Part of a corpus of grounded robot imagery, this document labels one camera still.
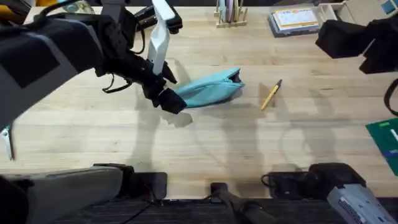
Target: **blue pouch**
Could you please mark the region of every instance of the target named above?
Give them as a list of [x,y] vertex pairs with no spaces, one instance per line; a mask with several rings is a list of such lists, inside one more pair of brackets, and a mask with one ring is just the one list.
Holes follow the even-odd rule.
[[206,106],[227,100],[244,86],[239,79],[240,70],[240,68],[230,68],[199,78],[178,87],[175,92],[184,99],[187,108]]

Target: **book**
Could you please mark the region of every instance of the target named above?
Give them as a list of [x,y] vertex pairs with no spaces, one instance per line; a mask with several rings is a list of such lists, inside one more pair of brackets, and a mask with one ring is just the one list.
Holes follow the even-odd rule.
[[311,7],[275,10],[273,17],[279,30],[319,26]]

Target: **black device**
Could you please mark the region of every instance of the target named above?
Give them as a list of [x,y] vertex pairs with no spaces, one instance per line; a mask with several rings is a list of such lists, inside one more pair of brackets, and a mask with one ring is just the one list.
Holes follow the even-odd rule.
[[[323,23],[316,44],[331,58],[366,57],[359,69],[365,74],[398,70],[398,14],[373,20],[366,27],[349,22],[328,20]],[[395,116],[390,99],[398,86],[393,81],[384,95],[384,104]]]

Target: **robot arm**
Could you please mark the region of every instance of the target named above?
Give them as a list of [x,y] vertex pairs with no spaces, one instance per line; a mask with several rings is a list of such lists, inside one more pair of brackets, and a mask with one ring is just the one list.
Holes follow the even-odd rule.
[[[186,107],[165,86],[166,79],[177,82],[167,62],[162,62],[160,73],[154,73],[153,62],[130,51],[136,30],[144,35],[144,28],[124,7],[124,0],[104,0],[101,15],[47,16],[51,10],[75,1],[44,9],[31,24],[0,30],[1,129],[69,79],[91,68],[95,68],[98,77],[112,73],[126,80],[126,86],[108,93],[138,83],[155,107],[160,105],[171,113],[179,113]],[[177,12],[172,12],[177,20],[169,29],[175,32],[182,22]]]
[[349,224],[396,224],[349,165],[313,164],[308,172],[268,174],[273,198],[327,201]]

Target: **wooden tabletop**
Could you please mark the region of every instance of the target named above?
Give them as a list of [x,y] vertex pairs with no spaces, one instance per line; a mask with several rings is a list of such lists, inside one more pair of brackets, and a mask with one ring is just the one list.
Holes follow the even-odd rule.
[[[168,198],[204,197],[212,182],[227,182],[242,197],[266,197],[262,174],[345,162],[377,196],[398,196],[398,178],[364,126],[393,118],[382,97],[397,74],[365,75],[363,58],[332,60],[314,44],[316,34],[275,39],[266,7],[249,8],[247,26],[232,29],[216,29],[213,10],[178,7],[184,27],[171,36],[166,57],[180,83],[241,67],[246,86],[233,101],[172,115],[153,108],[139,85],[103,93],[111,76],[89,70],[16,120],[17,160],[0,153],[0,173],[115,162],[168,173]],[[274,103],[260,111],[279,79]]]

